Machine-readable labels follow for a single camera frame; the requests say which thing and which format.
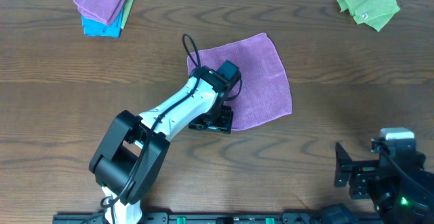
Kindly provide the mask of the purple microfiber cloth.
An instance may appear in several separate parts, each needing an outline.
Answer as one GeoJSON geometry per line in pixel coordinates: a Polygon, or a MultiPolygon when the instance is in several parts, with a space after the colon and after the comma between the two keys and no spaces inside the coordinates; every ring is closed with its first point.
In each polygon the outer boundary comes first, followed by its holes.
{"type": "Polygon", "coordinates": [[[217,70],[229,60],[239,67],[242,84],[236,84],[225,103],[233,112],[232,131],[247,130],[292,114],[287,74],[269,36],[247,39],[199,51],[201,66],[217,70]]]}

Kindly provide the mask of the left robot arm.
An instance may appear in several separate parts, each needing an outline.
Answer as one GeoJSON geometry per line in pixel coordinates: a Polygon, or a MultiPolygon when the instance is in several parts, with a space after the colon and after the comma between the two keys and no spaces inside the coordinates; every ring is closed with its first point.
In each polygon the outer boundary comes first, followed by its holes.
{"type": "Polygon", "coordinates": [[[155,182],[171,140],[184,127],[230,133],[233,111],[230,91],[241,84],[239,67],[225,61],[217,70],[193,69],[186,85],[154,109],[134,115],[120,112],[90,160],[105,197],[107,223],[138,223],[140,201],[155,182]]]}

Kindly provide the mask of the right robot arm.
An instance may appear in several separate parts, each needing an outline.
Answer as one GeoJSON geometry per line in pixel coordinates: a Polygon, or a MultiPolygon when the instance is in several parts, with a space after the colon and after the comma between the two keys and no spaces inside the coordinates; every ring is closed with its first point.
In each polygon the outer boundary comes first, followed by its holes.
{"type": "Polygon", "coordinates": [[[424,168],[426,157],[416,140],[372,139],[377,160],[354,161],[336,143],[335,187],[349,186],[353,200],[369,199],[375,214],[355,214],[344,204],[321,210],[311,223],[418,223],[433,224],[433,173],[424,168]]]}

